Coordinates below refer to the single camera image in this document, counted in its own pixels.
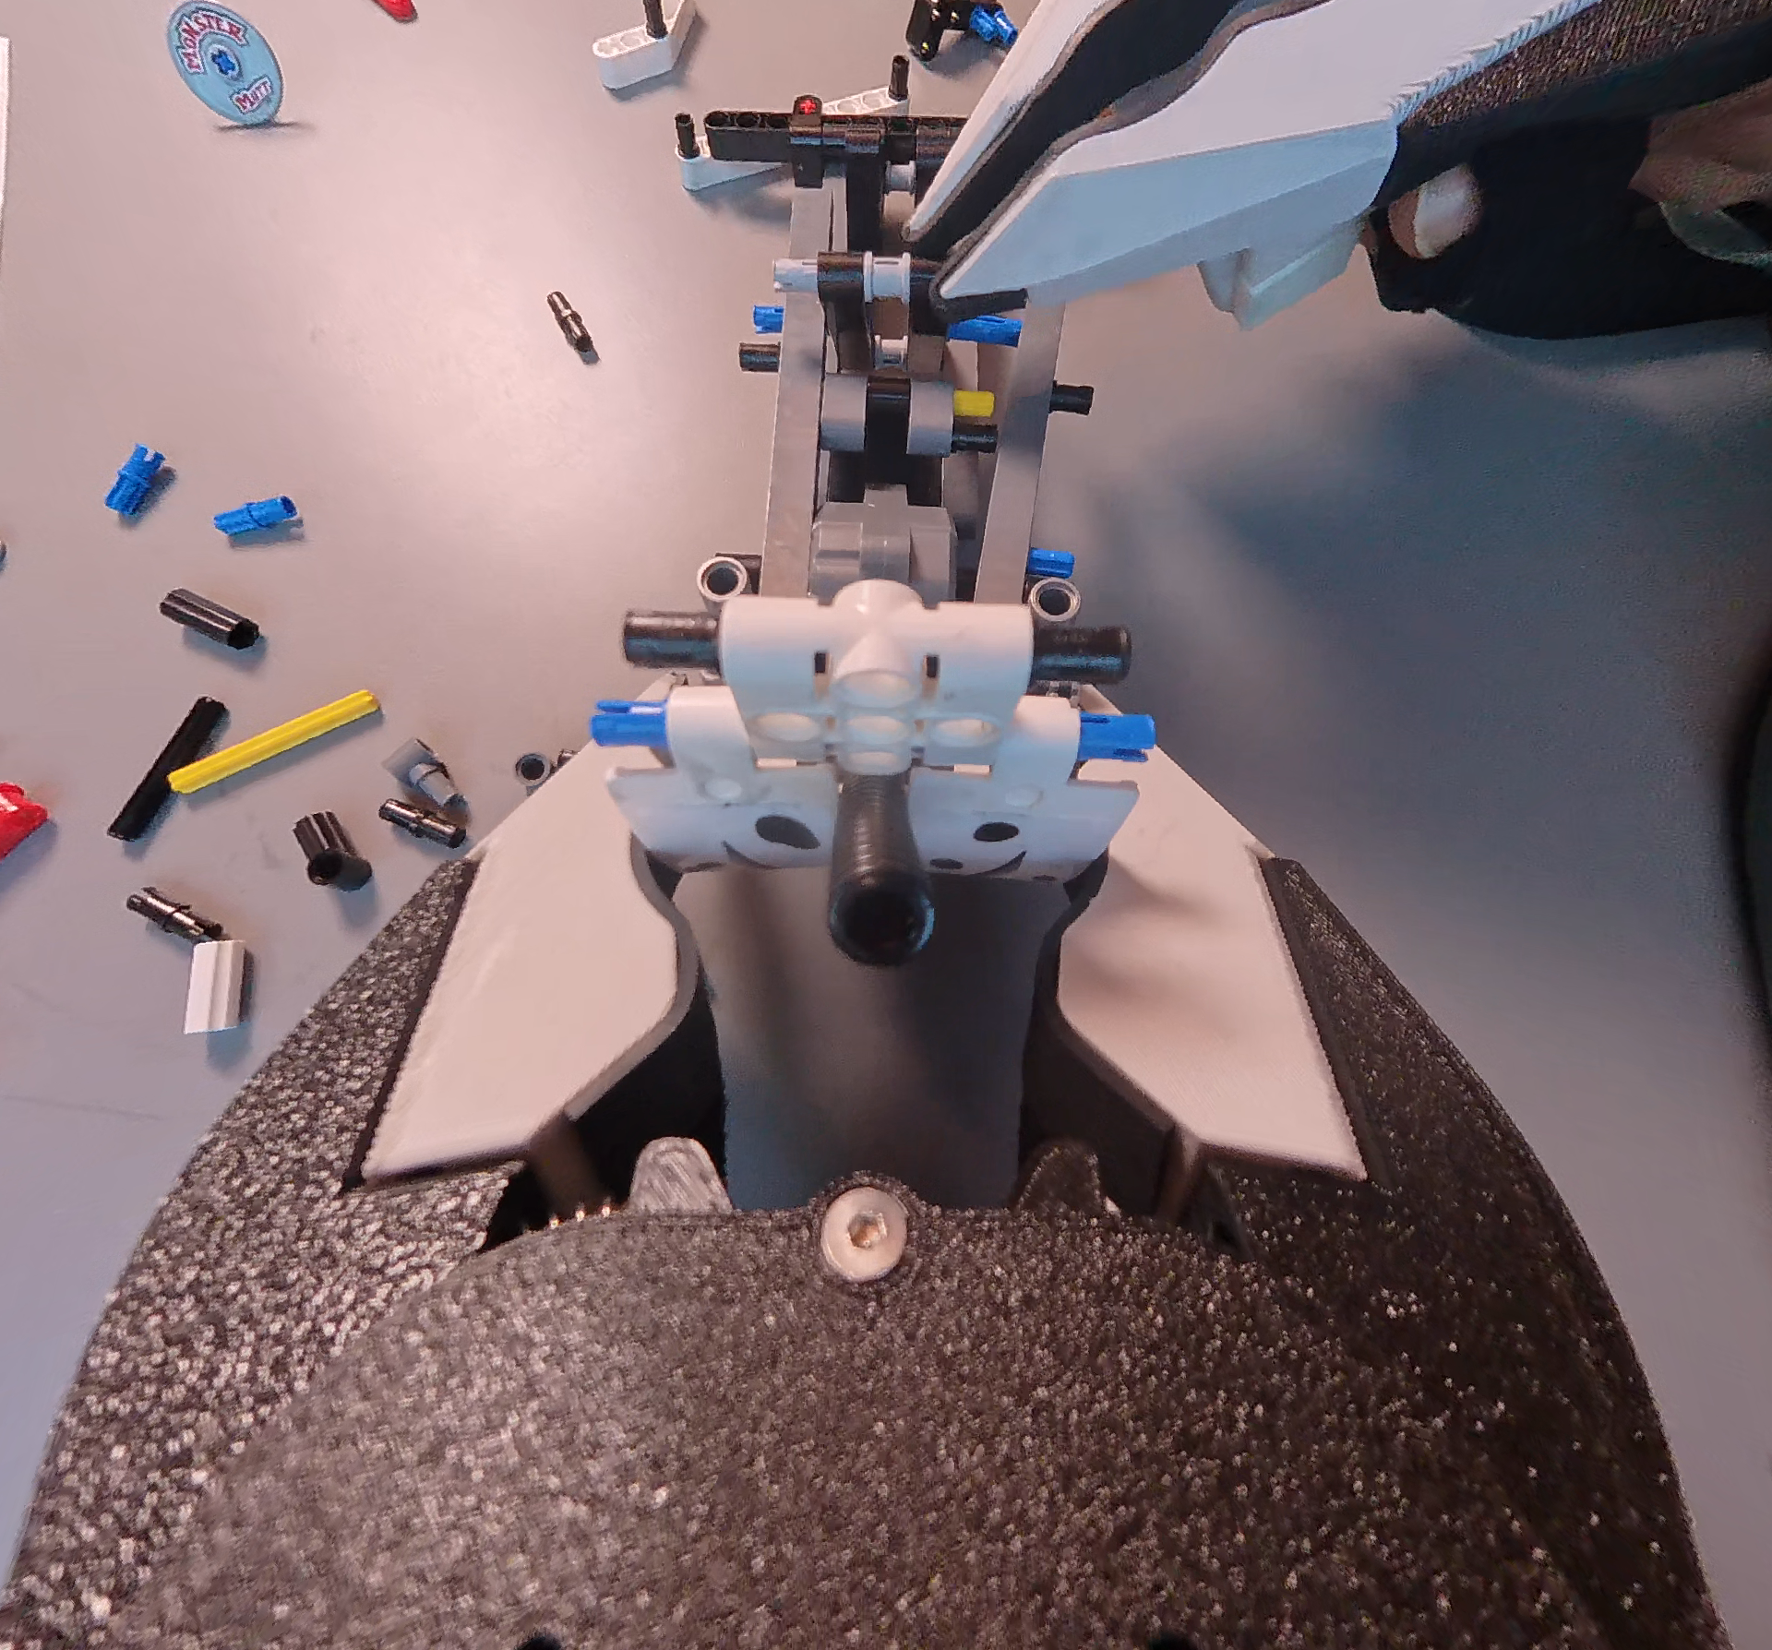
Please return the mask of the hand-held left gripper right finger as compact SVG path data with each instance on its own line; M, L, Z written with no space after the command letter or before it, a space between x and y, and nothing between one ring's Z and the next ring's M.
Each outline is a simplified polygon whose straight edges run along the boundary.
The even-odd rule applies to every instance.
M1078 1137L1099 1175L1192 1175L1209 1153L1362 1175L1269 846L1169 758L1082 771L1131 778L1136 804L1038 954L1026 1151Z

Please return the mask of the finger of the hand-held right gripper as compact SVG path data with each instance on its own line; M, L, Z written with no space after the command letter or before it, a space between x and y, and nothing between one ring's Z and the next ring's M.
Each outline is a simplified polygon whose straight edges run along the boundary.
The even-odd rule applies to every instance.
M1237 0L1181 70L1102 106L981 228L935 243L935 295L951 310L1069 301L1202 265L1252 326L1334 283L1394 199L1460 164L1399 161L1422 98L1590 3Z
M1069 132L1181 70L1237 0L1038 0L976 102L915 218L915 243L962 243Z

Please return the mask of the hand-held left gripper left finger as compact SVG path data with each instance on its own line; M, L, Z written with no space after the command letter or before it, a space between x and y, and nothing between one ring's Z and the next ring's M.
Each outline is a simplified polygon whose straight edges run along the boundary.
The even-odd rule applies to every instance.
M473 885L366 1143L366 1182L522 1153L690 1008L695 932L605 775L558 771L466 852Z

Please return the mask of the light grey brick beam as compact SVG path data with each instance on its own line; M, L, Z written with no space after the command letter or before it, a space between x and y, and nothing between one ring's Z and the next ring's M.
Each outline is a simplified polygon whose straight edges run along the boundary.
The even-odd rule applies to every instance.
M823 121L906 114L912 53L889 61L879 87L818 102ZM678 173L684 191L781 173L789 164L789 111L678 111Z

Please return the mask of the toy brick model car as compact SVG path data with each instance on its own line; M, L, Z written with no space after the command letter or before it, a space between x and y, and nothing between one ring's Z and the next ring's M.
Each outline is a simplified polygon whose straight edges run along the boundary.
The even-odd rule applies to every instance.
M1066 310L951 321L889 207L960 121L818 102L789 106L789 256L741 342L775 378L764 549L710 555L695 615L626 615L660 678L586 737L654 758L608 771L650 856L829 867L835 944L889 968L931 931L931 875L1084 869L1136 788L1082 765L1145 762L1155 718L1088 701L1128 630L1084 628L1073 555L1029 540L1049 423L1096 406L1057 378Z

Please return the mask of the person's right hand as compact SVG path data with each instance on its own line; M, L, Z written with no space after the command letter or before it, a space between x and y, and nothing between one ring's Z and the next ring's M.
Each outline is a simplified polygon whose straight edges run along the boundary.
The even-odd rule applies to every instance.
M1613 335L1766 310L1772 83L1658 121L1516 132L1366 228L1388 310Z

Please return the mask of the small black blue connector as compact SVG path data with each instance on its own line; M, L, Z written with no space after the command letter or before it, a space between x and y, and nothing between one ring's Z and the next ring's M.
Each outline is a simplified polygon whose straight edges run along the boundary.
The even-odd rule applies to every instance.
M969 33L989 46L1013 46L1017 26L1005 18L999 0L912 0L906 46L927 65L945 33Z

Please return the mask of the black round brick connector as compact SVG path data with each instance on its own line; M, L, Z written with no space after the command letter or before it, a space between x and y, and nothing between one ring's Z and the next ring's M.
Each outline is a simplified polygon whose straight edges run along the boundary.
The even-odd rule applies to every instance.
M356 890L370 884L370 862L348 838L345 824L331 808L304 813L294 824L308 884L331 890Z

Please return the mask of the grey and black connector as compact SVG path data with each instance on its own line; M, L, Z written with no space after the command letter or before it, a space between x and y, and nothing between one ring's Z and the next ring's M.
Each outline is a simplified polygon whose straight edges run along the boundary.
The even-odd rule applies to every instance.
M384 824L443 846L460 846L466 838L466 799L425 741L398 741L384 765L398 785L396 798L384 798L378 804Z

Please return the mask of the small white brick connector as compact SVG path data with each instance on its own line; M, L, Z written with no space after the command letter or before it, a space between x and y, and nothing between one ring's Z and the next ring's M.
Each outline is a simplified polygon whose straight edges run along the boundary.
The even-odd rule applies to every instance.
M247 1024L251 951L240 937L205 937L185 954L184 1031L215 1037Z

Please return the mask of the long black brick pin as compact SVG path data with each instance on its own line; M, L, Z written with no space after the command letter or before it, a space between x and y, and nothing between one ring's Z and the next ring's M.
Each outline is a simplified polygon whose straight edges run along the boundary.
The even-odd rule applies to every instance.
M127 911L135 911L143 923L175 932L177 941L226 941L226 923L195 911L190 902L162 895L158 885L135 885L121 899Z

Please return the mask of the yellow brick axle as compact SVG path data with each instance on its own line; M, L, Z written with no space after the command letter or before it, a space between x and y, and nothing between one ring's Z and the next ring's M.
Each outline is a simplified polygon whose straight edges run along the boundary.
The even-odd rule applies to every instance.
M348 690L345 698L331 698L324 708L309 708L294 718L280 718L277 728L251 731L235 747L223 747L214 755L190 758L185 765L175 765L167 775L171 793L185 798L198 793L208 785L223 785L230 775L244 775L277 755L290 755L324 731L334 731L355 718L366 718L378 710L378 698L370 690Z

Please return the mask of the black brick axle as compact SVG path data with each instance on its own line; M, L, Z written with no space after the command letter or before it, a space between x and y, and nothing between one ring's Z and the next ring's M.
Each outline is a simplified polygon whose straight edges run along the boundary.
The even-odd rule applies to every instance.
M118 843L143 838L162 818L167 799L175 798L171 775L198 755L208 755L215 728L226 725L230 708L223 698L198 695L177 728L167 737L140 785L127 793L121 808L112 818L105 834Z

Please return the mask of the black cylinder brick pin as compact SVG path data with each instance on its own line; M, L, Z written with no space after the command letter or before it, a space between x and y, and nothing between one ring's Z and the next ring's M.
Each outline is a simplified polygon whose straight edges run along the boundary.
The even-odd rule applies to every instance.
M256 616L247 616L247 615L240 615L240 608L230 608L230 607L223 607L205 593L190 593L190 586L171 586L158 599L158 608L162 608L162 616L171 616L171 620L185 628L190 636L198 636L208 643L223 643L230 652L251 652L265 639Z

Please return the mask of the round grey disc piece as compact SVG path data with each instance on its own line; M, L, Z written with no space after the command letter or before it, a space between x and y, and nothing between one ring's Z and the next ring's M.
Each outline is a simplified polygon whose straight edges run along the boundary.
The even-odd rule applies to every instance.
M190 98L240 129L277 123L287 78L269 38L215 0L167 18L167 51Z

